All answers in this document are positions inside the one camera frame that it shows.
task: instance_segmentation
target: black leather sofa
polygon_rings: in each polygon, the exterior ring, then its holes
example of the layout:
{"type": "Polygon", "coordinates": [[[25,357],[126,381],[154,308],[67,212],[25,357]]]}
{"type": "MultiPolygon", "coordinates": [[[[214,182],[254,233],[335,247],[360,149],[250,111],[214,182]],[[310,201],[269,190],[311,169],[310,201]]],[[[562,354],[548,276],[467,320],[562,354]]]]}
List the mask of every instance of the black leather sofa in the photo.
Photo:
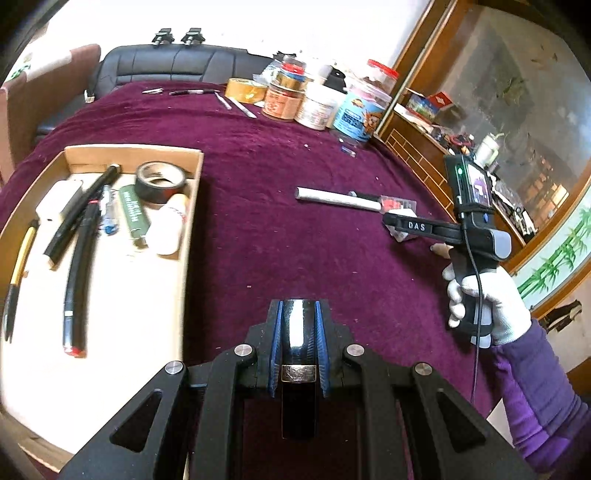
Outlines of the black leather sofa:
{"type": "MultiPolygon", "coordinates": [[[[87,89],[95,99],[104,97],[129,82],[156,80],[167,82],[226,83],[228,79],[251,79],[261,73],[271,58],[248,53],[242,48],[213,45],[163,44],[130,45],[111,50],[99,63],[87,89]]],[[[87,105],[83,95],[75,97],[62,110],[45,119],[37,128],[35,143],[87,105]]]]}

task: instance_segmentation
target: yellow pencil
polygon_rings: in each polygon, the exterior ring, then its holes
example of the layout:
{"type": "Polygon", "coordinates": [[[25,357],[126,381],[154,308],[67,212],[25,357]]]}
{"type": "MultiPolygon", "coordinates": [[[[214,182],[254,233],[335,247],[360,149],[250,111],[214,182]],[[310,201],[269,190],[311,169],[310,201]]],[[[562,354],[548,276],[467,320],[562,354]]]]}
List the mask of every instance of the yellow pencil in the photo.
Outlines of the yellow pencil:
{"type": "Polygon", "coordinates": [[[18,290],[21,284],[22,272],[25,269],[25,263],[27,262],[27,257],[38,228],[39,220],[33,220],[29,223],[29,228],[21,243],[21,249],[18,251],[17,264],[14,266],[10,286],[8,287],[8,294],[4,301],[4,311],[2,312],[2,329],[4,330],[5,341],[12,341],[12,330],[14,328],[14,318],[17,313],[18,290]]]}

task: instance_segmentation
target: black tube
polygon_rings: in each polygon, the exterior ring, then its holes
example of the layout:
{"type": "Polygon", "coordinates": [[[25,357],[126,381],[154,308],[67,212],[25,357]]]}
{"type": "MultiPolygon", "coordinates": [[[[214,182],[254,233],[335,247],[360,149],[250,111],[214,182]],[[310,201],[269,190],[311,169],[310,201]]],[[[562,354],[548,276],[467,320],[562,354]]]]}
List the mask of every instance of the black tube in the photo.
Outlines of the black tube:
{"type": "Polygon", "coordinates": [[[86,297],[99,219],[99,202],[92,200],[78,227],[78,240],[66,284],[63,347],[65,353],[76,357],[84,356],[86,350],[86,297]]]}
{"type": "Polygon", "coordinates": [[[63,255],[64,251],[66,251],[66,247],[76,231],[76,221],[88,205],[90,199],[95,197],[99,191],[102,190],[104,185],[112,183],[120,172],[120,165],[116,163],[110,165],[105,172],[95,180],[90,188],[82,194],[80,200],[78,200],[78,202],[66,214],[66,218],[64,218],[64,221],[57,229],[57,232],[43,253],[47,257],[47,263],[50,268],[53,268],[63,255]]]}

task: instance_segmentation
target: white eraser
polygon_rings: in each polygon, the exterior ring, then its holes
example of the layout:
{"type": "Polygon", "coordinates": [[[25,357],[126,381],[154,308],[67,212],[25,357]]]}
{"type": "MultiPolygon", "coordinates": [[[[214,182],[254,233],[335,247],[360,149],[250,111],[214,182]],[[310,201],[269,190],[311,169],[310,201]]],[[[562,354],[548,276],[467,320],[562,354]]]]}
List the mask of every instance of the white eraser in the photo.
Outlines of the white eraser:
{"type": "Polygon", "coordinates": [[[43,197],[35,211],[40,221],[55,222],[59,225],[64,221],[68,210],[81,196],[81,180],[59,180],[43,197]]]}
{"type": "MultiPolygon", "coordinates": [[[[396,213],[396,215],[404,215],[405,217],[417,217],[417,214],[414,213],[410,208],[400,208],[397,210],[394,209],[390,210],[388,213],[396,213]]],[[[392,235],[397,242],[402,242],[409,235],[406,232],[397,232],[396,229],[391,225],[386,225],[386,227],[388,228],[390,235],[392,235]]]]}

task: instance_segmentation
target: table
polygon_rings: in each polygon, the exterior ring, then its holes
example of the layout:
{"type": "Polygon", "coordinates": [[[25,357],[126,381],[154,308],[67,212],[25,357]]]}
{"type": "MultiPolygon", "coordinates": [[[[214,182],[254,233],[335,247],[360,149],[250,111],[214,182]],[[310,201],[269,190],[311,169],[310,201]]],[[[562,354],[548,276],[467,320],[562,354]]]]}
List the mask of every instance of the table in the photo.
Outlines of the table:
{"type": "MultiPolygon", "coordinates": [[[[250,119],[236,108],[227,111],[212,95],[141,94],[159,86],[211,87],[131,83],[87,106],[19,165],[0,192],[0,226],[43,167],[67,145],[138,143],[200,149],[204,167],[183,339],[187,363],[209,361],[241,343],[250,325],[265,320],[272,299],[324,298],[333,320],[348,325],[357,343],[401,365],[426,361],[468,398],[473,351],[446,330],[448,299],[441,271],[447,262],[429,251],[432,241],[417,238],[398,244],[376,213],[294,199],[296,186],[333,192],[355,189],[413,199],[419,216],[449,218],[410,168],[380,145],[358,150],[352,158],[329,131],[274,121],[254,106],[248,108],[257,119],[250,119]]],[[[481,371],[477,408],[485,416],[498,399],[489,378],[481,371]]],[[[251,416],[245,439],[256,442],[246,442],[251,447],[245,451],[250,448],[261,462],[279,468],[285,441],[269,440],[271,450],[261,446],[271,438],[263,432],[277,427],[270,420],[277,412],[252,405],[246,412],[251,416]]],[[[314,472],[305,472],[308,478],[349,478],[355,458],[350,450],[355,444],[351,416],[339,416],[336,410],[326,415],[343,430],[337,428],[332,436],[326,429],[320,432],[315,445],[326,451],[314,456],[314,472]]],[[[309,452],[313,447],[288,448],[309,452]]],[[[259,464],[252,460],[246,467],[254,471],[259,464]]],[[[296,478],[297,471],[283,478],[296,478]]],[[[261,475],[245,478],[267,478],[261,475]]]]}

